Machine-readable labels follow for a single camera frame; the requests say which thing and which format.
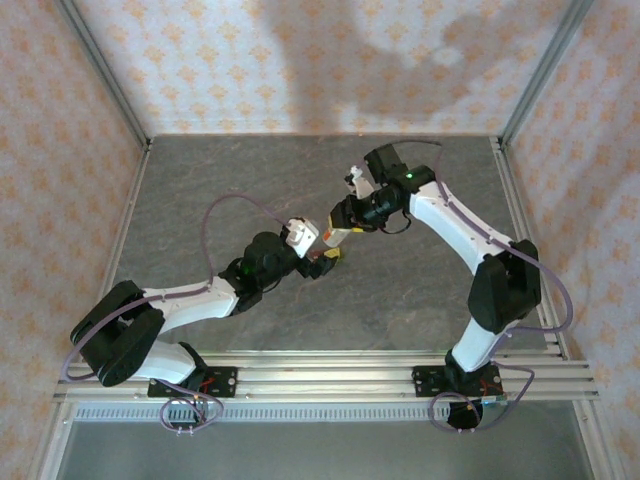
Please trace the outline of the aluminium side rail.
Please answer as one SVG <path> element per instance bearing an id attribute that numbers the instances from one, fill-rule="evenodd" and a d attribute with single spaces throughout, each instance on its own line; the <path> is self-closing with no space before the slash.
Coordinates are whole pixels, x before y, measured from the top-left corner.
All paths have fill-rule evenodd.
<path id="1" fill-rule="evenodd" d="M 98 300 L 101 300 L 116 284 L 116 274 L 118 272 L 121 255 L 128 235 L 129 225 L 133 217 L 151 150 L 152 145 L 149 144 L 144 150 L 136 167 L 134 177 L 125 200 L 124 211 L 119 220 L 116 239 L 114 240 L 106 271 L 103 276 L 100 293 L 98 294 Z"/>
<path id="2" fill-rule="evenodd" d="M 531 222 L 527 219 L 522 196 L 517 179 L 513 173 L 513 169 L 509 163 L 509 158 L 505 149 L 500 143 L 500 139 L 496 136 L 489 138 L 492 152 L 495 158 L 497 170 L 500 176 L 502 187 L 509 212 L 514 224 L 514 229 L 519 238 L 528 238 L 534 242 L 538 249 L 540 245 L 535 239 Z M 568 350 L 568 344 L 563 331 L 556 332 L 556 329 L 566 320 L 566 310 L 562 299 L 561 309 L 558 310 L 553 302 L 552 293 L 557 291 L 557 285 L 553 279 L 549 278 L 544 272 L 541 273 L 541 303 L 536 308 L 538 323 L 544 329 L 543 335 L 547 343 L 545 352 L 552 354 L 557 351 L 557 356 L 562 361 L 571 359 Z"/>

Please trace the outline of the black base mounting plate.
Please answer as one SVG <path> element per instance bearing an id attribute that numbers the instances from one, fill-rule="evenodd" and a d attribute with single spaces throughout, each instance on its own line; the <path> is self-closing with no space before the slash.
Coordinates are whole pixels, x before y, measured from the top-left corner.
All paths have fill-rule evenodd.
<path id="1" fill-rule="evenodd" d="M 471 373 L 460 373 L 449 365 L 415 366 L 411 376 L 417 397 L 435 397 L 444 392 L 467 397 L 504 394 L 499 369 L 491 364 Z"/>
<path id="2" fill-rule="evenodd" d="M 197 368 L 178 387 L 198 394 L 205 394 L 216 398 L 233 398 L 237 386 L 238 369 L 236 367 L 206 366 Z M 175 386 L 169 386 L 159 380 L 149 382 L 147 396 L 150 398 L 184 397 L 185 393 Z"/>

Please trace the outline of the aluminium base rail beam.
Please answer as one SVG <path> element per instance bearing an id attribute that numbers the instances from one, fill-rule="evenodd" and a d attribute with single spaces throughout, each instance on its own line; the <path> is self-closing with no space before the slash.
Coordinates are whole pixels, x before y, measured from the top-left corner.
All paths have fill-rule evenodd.
<path id="1" fill-rule="evenodd" d="M 236 351 L 204 354 L 213 366 L 236 367 L 236 403 L 417 402 L 415 366 L 444 363 L 442 354 L 423 351 Z M 505 394 L 524 386 L 526 368 L 535 377 L 526 400 L 596 400 L 595 377 L 584 360 L 551 352 L 507 351 L 498 356 Z"/>

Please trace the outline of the aluminium corner post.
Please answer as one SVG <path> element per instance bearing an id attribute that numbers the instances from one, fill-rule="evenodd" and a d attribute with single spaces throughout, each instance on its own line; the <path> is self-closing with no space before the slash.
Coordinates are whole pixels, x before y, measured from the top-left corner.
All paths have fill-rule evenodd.
<path id="1" fill-rule="evenodd" d="M 501 150 L 515 140 L 593 3 L 594 0 L 570 0 L 502 133 L 497 137 Z"/>
<path id="2" fill-rule="evenodd" d="M 93 35 L 89 24 L 81 13 L 76 0 L 53 0 L 70 30 L 76 36 L 80 47 L 91 64 L 99 80 L 122 116 L 127 129 L 143 152 L 149 149 L 151 138 L 147 135 L 141 121 L 127 98 L 108 59 Z"/>

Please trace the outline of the grey metal panel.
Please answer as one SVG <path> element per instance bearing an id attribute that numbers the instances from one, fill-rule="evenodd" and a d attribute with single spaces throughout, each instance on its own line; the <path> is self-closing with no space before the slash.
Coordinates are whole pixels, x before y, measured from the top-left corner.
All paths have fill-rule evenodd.
<path id="1" fill-rule="evenodd" d="M 478 435 L 424 423 L 73 427 L 56 480 L 593 480 L 569 427 L 531 415 Z"/>

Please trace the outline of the white pill bottle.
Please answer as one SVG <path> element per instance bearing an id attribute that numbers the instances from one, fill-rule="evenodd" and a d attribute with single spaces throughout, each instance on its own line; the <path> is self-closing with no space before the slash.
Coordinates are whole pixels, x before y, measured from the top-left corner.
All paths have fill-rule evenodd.
<path id="1" fill-rule="evenodd" d="M 322 241 L 328 248 L 337 248 L 351 233 L 351 229 L 328 226 L 322 235 Z"/>

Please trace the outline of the aluminium lower frame bar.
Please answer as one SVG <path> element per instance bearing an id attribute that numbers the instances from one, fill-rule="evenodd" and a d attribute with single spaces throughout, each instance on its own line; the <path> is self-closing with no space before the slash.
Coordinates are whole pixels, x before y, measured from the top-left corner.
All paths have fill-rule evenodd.
<path id="1" fill-rule="evenodd" d="M 56 480 L 73 427 L 76 404 L 56 403 L 39 450 L 33 480 Z"/>
<path id="2" fill-rule="evenodd" d="M 580 436 L 594 480 L 624 480 L 613 436 L 599 401 L 574 400 Z"/>

